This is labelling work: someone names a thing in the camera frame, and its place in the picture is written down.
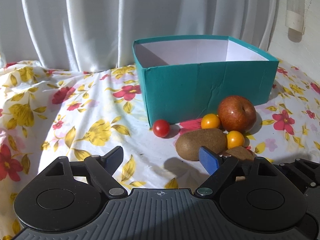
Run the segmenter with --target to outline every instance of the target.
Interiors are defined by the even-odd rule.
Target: floral tablecloth
[[[280,61],[268,103],[256,107],[247,149],[274,163],[319,162],[319,100],[319,84]],[[0,120],[1,239],[20,230],[12,207],[17,193],[61,155],[77,161],[121,145],[124,162],[114,177],[128,190],[194,190],[208,177],[174,148],[200,120],[172,126],[169,138],[154,136],[134,65],[93,74],[49,70],[36,61],[7,64],[0,69]]]

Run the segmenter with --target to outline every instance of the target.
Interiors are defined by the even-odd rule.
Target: kiwi
[[[255,157],[251,152],[249,152],[246,148],[242,146],[228,149],[226,150],[226,153],[236,157],[240,161],[244,161],[244,160],[253,161]]]
[[[209,150],[220,153],[227,147],[227,137],[219,129],[200,129],[182,134],[175,146],[181,158],[188,161],[198,161],[201,146],[206,146]]]

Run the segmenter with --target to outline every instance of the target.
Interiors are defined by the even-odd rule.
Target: wall
[[[287,0],[279,0],[269,52],[320,82],[320,0],[305,1],[304,35],[285,26]]]

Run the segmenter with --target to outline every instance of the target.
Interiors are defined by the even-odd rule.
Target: red tomato
[[[166,137],[170,132],[170,124],[166,120],[157,120],[152,126],[153,133],[161,138]]]

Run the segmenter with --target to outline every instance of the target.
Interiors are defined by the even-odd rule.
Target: curtain
[[[98,72],[133,63],[135,39],[229,35],[268,49],[276,0],[0,0],[3,64]]]

